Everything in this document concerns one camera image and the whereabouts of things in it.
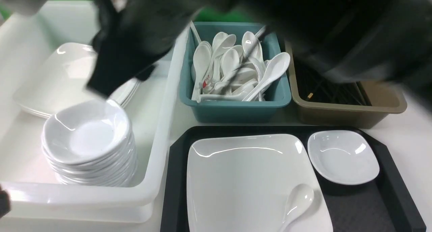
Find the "green background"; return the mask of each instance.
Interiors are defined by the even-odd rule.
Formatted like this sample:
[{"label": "green background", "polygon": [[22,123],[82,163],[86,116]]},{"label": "green background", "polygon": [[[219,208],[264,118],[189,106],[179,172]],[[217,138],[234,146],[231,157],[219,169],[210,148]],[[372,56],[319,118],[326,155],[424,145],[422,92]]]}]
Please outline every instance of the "green background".
[{"label": "green background", "polygon": [[[9,12],[0,8],[0,12],[3,17],[7,18]],[[219,14],[218,12],[211,9],[204,9],[197,16],[196,21],[225,21],[225,22],[248,22],[250,20],[238,12],[231,12],[225,15]]]}]

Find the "bowl rim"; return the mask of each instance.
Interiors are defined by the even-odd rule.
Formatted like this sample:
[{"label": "bowl rim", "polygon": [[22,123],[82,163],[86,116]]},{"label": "bowl rim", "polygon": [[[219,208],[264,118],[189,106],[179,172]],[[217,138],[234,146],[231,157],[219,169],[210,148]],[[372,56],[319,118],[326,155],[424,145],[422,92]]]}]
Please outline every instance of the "bowl rim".
[{"label": "bowl rim", "polygon": [[82,164],[91,162],[93,160],[102,158],[104,156],[108,156],[110,154],[113,154],[114,152],[117,152],[118,148],[120,146],[122,146],[122,144],[124,142],[128,141],[128,139],[129,139],[129,137],[130,137],[130,135],[132,133],[131,120],[129,119],[129,117],[126,114],[125,110],[116,101],[114,101],[112,99],[108,99],[106,101],[102,101],[103,104],[101,106],[104,106],[104,107],[106,107],[107,105],[108,106],[112,106],[112,107],[114,107],[116,109],[116,111],[118,111],[118,113],[120,113],[123,117],[125,117],[126,127],[125,127],[125,133],[122,134],[122,137],[119,138],[119,139],[117,139],[117,140],[114,140],[112,143],[110,143],[109,145],[107,145],[106,147],[104,147],[103,152],[101,152],[101,155],[98,155],[98,156],[94,156],[94,157],[90,157],[90,158],[81,158],[80,160],[65,161],[65,160],[61,160],[58,157],[56,157],[55,155],[53,155],[53,154],[55,154],[55,152],[52,152],[52,145],[50,145],[50,143],[47,142],[48,139],[47,139],[47,131],[46,130],[49,129],[50,123],[52,123],[52,121],[54,119],[57,119],[57,114],[62,113],[62,112],[66,111],[66,110],[69,110],[71,108],[76,108],[77,106],[85,106],[85,105],[88,105],[89,103],[96,102],[96,101],[97,102],[101,102],[101,100],[98,100],[98,99],[85,101],[83,103],[80,103],[80,104],[71,106],[69,108],[63,109],[63,110],[57,112],[56,114],[51,115],[51,117],[49,117],[45,121],[45,123],[43,125],[43,128],[42,128],[42,143],[45,146],[47,154],[49,154],[49,156],[50,156],[51,159],[55,160],[58,163],[62,163],[62,164],[65,164],[65,165],[72,165],[72,166],[73,165],[82,165]]}]

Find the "stack of white bowls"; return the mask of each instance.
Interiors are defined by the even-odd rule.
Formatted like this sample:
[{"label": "stack of white bowls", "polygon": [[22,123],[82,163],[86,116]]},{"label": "stack of white bowls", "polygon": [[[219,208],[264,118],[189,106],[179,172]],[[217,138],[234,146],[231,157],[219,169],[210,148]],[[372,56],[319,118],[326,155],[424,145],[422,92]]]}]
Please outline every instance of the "stack of white bowls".
[{"label": "stack of white bowls", "polygon": [[91,100],[52,115],[42,150],[60,183],[128,186],[137,169],[131,122],[113,100]]}]

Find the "stack of white plates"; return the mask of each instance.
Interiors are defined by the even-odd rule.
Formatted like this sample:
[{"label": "stack of white plates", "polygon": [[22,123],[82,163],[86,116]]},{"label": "stack of white plates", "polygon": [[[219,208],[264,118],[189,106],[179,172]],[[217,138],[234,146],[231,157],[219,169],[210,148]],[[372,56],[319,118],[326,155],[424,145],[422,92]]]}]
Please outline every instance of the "stack of white plates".
[{"label": "stack of white plates", "polygon": [[91,100],[52,115],[42,150],[63,184],[128,186],[137,169],[131,122],[113,100]]},{"label": "stack of white plates", "polygon": [[[91,46],[63,44],[15,92],[15,102],[25,112],[49,118],[65,108],[94,99],[94,95],[85,90],[85,85],[93,72],[96,57]],[[125,107],[138,86],[138,80],[129,80],[110,99]]]}]

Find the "brown plastic bin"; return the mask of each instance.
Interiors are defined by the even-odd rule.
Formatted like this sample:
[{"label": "brown plastic bin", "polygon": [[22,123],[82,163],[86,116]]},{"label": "brown plastic bin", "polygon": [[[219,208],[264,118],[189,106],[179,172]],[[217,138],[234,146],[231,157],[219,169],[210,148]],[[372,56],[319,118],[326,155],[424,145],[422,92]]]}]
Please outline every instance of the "brown plastic bin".
[{"label": "brown plastic bin", "polygon": [[[285,49],[292,55],[289,43]],[[357,128],[372,128],[389,114],[400,114],[406,110],[406,101],[401,91],[376,81],[361,81],[361,85],[372,106],[355,106],[314,103],[300,98],[297,89],[296,70],[293,58],[288,68],[291,94],[298,104],[301,122],[312,125],[348,125]]]}]

